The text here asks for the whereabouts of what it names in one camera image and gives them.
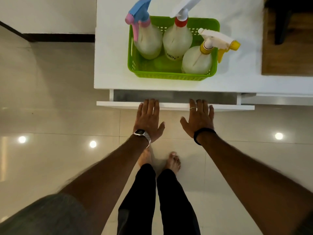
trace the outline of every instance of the wristwatch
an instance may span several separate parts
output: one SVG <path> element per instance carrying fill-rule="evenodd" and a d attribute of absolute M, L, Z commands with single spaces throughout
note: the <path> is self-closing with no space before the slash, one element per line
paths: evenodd
<path fill-rule="evenodd" d="M 150 143 L 151 143 L 151 138 L 150 138 L 149 134 L 147 133 L 147 131 L 145 131 L 145 130 L 143 130 L 143 129 L 137 129 L 137 130 L 133 133 L 133 135 L 136 135 L 136 136 L 139 136 L 139 137 L 145 137 L 145 138 L 148 140 L 149 145 L 150 145 Z"/>

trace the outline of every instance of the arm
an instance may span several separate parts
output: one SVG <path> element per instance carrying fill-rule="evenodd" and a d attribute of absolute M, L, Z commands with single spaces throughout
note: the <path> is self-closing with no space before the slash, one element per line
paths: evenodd
<path fill-rule="evenodd" d="M 193 100 L 190 107 L 196 107 Z M 189 122 L 181 119 L 192 138 L 203 128 L 213 129 L 214 109 L 197 101 Z M 313 210 L 310 191 L 223 141 L 215 133 L 202 132 L 197 141 L 212 158 L 223 177 L 264 234 L 292 234 Z"/>
<path fill-rule="evenodd" d="M 146 130 L 153 142 L 165 128 L 164 122 L 158 128 L 158 122 L 159 102 L 145 100 L 138 108 L 134 131 Z M 84 206 L 94 234 L 102 233 L 135 163 L 148 144 L 146 138 L 132 135 L 117 150 L 60 191 L 72 195 Z"/>

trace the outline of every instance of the dark baseboard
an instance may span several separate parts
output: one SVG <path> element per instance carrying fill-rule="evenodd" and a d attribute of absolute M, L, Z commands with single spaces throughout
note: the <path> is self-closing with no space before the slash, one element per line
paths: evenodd
<path fill-rule="evenodd" d="M 22 34 L 14 28 L 0 21 L 0 26 L 6 28 L 12 33 L 26 39 L 29 42 L 85 42 L 94 43 L 94 34 Z"/>
<path fill-rule="evenodd" d="M 8 26 L 7 24 L 3 23 L 2 21 L 0 21 L 0 26 L 6 28 L 7 30 L 11 31 L 12 33 L 18 35 L 19 37 L 22 37 L 23 39 L 26 39 L 29 42 L 36 42 L 30 36 L 22 34 L 21 32 L 17 31 L 16 29 L 13 29 L 11 26 Z"/>
<path fill-rule="evenodd" d="M 24 34 L 37 42 L 85 42 L 94 43 L 94 34 Z"/>

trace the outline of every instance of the black pants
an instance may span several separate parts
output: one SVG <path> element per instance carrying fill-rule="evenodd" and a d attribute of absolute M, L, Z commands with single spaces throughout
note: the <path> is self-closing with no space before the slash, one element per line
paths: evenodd
<path fill-rule="evenodd" d="M 118 235 L 151 234 L 156 201 L 156 174 L 150 164 L 143 165 L 118 210 Z M 163 232 L 165 235 L 200 235 L 196 214 L 182 186 L 170 169 L 157 179 Z"/>

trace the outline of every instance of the foot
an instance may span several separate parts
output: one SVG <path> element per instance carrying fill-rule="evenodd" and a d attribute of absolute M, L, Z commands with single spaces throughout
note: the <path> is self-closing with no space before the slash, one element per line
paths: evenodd
<path fill-rule="evenodd" d="M 163 170 L 170 169 L 176 175 L 178 171 L 180 170 L 180 168 L 181 168 L 181 163 L 180 163 L 179 157 L 176 155 L 175 152 L 171 152 Z"/>
<path fill-rule="evenodd" d="M 152 164 L 151 153 L 149 147 L 143 150 L 142 154 L 138 159 L 138 164 L 142 167 L 144 164 Z"/>

